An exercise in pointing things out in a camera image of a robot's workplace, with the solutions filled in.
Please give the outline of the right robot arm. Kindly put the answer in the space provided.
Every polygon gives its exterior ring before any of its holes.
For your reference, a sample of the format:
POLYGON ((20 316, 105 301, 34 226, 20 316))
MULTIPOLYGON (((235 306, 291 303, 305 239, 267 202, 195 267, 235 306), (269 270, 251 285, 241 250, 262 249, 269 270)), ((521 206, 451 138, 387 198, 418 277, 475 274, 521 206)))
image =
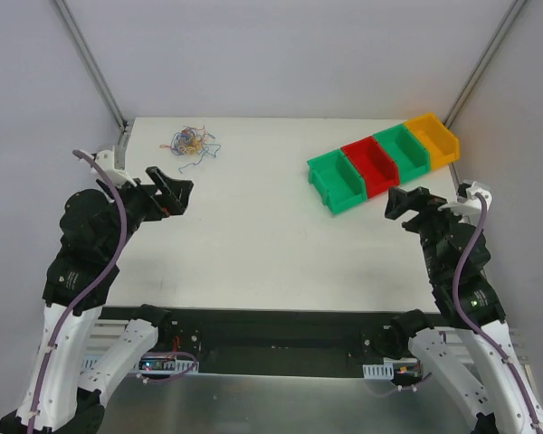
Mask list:
POLYGON ((433 298, 460 338, 476 370, 471 372, 418 310, 392 319, 371 345, 389 359, 412 355, 425 374, 452 398, 473 433, 543 433, 543 408, 510 338, 504 308, 484 275, 491 255, 484 226, 491 192, 464 182, 450 202, 424 187, 388 191, 385 217, 414 217, 403 228, 418 235, 433 298))

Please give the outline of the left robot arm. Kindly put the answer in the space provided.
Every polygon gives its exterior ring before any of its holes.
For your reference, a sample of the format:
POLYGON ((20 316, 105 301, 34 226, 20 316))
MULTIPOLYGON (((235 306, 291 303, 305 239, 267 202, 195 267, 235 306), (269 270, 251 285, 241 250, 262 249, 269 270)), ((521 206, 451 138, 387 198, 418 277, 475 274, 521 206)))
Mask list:
POLYGON ((72 195, 60 220, 61 248, 46 273, 43 335, 21 405, 1 433, 95 433, 113 392, 149 352, 174 349, 170 312, 138 307, 122 335, 91 367, 87 343, 119 274, 118 256, 144 222, 186 211, 194 187, 157 167, 138 179, 72 195))

